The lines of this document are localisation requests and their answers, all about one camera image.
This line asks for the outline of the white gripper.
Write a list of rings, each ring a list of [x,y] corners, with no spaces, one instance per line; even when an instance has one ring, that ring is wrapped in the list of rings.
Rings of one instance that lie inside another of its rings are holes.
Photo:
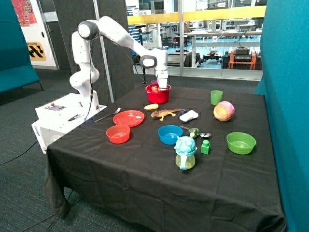
[[[157,80],[157,84],[159,87],[159,90],[166,90],[168,88],[168,71],[167,70],[156,70],[155,76]]]

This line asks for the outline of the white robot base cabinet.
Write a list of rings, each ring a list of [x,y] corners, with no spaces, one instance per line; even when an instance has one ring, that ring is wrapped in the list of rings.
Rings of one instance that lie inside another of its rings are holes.
[[[103,109],[97,99],[93,99],[91,108],[87,108],[80,94],[70,93],[35,109],[38,120],[32,123],[32,129],[42,152],[47,147],[83,124]]]

